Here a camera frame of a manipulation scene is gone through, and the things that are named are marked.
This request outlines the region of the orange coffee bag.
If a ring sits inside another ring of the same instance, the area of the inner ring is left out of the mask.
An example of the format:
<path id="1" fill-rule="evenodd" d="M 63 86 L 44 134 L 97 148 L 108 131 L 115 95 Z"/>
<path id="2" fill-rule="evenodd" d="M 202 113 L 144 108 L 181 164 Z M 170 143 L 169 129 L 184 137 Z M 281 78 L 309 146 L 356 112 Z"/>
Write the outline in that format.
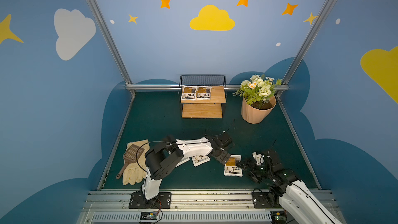
<path id="1" fill-rule="evenodd" d="M 210 100 L 212 87 L 198 86 L 197 87 L 197 100 Z"/>
<path id="2" fill-rule="evenodd" d="M 239 162 L 241 162 L 241 155 L 231 155 L 229 160 L 224 165 L 224 176 L 242 177 L 242 169 L 237 166 Z"/>
<path id="3" fill-rule="evenodd" d="M 197 98 L 197 86 L 183 86 L 182 93 L 181 93 L 181 100 L 188 101 L 188 100 L 196 100 Z"/>

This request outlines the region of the grey coffee bag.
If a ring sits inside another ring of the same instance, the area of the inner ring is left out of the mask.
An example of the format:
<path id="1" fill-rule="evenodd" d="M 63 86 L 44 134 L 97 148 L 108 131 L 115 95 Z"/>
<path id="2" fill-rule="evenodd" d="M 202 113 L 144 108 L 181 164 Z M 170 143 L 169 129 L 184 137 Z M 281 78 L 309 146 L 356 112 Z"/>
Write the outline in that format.
<path id="1" fill-rule="evenodd" d="M 195 167 L 198 167 L 206 162 L 210 161 L 210 157 L 209 156 L 205 156 L 205 155 L 197 155 L 192 157 L 192 162 L 193 165 Z"/>
<path id="2" fill-rule="evenodd" d="M 176 167 L 188 162 L 190 160 L 190 157 L 183 157 L 176 165 Z"/>

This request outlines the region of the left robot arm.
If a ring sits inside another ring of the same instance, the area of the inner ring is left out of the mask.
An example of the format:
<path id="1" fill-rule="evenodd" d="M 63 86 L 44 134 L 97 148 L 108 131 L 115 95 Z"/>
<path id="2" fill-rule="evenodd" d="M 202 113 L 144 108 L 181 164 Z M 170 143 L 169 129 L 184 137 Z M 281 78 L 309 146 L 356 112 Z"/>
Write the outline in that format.
<path id="1" fill-rule="evenodd" d="M 158 196 L 162 179 L 170 175 L 182 160 L 208 156 L 225 165 L 231 157 L 228 148 L 232 146 L 232 138 L 226 132 L 216 136 L 206 134 L 197 140 L 179 140 L 167 136 L 145 153 L 147 176 L 142 185 L 145 199 L 149 201 Z"/>

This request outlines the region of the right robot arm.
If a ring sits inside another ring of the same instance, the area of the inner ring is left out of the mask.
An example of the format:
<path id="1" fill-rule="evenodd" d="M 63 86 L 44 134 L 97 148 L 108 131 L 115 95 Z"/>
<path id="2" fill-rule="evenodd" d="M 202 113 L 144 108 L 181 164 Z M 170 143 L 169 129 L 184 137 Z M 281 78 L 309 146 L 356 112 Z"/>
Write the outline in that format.
<path id="1" fill-rule="evenodd" d="M 276 151 L 253 152 L 252 158 L 237 163 L 255 183 L 271 181 L 268 193 L 262 198 L 272 207 L 281 207 L 299 224 L 340 224 L 338 220 L 311 193 L 295 172 L 284 167 Z"/>

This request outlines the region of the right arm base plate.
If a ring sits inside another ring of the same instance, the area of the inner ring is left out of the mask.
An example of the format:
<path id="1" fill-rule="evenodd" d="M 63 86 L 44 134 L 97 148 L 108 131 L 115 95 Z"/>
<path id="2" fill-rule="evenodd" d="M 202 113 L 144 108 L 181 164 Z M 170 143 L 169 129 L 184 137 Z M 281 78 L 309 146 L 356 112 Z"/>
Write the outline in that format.
<path id="1" fill-rule="evenodd" d="M 282 208 L 280 205 L 276 203 L 275 199 L 269 196 L 268 192 L 260 192 L 260 191 L 252 192 L 252 202 L 254 208 L 263 208 L 263 209 Z"/>

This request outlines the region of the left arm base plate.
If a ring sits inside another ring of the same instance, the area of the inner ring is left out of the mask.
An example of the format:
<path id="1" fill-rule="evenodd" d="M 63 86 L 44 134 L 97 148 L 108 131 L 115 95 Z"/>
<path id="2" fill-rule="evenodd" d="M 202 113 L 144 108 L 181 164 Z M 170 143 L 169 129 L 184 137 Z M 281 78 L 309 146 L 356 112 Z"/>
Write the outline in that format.
<path id="1" fill-rule="evenodd" d="M 160 208 L 170 209 L 171 207 L 171 192 L 160 192 L 155 198 L 147 200 L 142 192 L 133 192 L 129 200 L 129 209 L 149 209 Z"/>

